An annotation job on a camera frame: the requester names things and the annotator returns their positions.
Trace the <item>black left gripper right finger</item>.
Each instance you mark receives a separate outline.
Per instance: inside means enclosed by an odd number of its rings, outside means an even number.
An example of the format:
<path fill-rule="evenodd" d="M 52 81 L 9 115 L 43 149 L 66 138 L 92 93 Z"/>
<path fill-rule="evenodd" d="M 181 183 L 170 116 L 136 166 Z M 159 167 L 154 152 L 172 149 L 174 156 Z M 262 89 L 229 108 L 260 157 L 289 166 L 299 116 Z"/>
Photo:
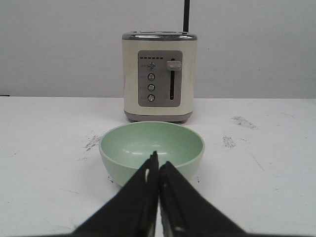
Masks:
<path fill-rule="evenodd" d="M 159 170 L 159 195 L 165 237 L 249 235 L 203 198 L 170 162 Z"/>

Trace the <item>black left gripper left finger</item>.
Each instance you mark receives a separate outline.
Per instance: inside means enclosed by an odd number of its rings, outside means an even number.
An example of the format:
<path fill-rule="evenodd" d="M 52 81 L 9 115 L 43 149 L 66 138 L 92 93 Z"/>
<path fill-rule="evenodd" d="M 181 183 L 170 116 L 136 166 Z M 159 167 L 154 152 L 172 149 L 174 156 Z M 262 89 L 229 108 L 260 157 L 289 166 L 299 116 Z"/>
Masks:
<path fill-rule="evenodd" d="M 75 237 L 153 237 L 158 209 L 158 155 L 135 172 L 120 191 L 77 227 Z"/>

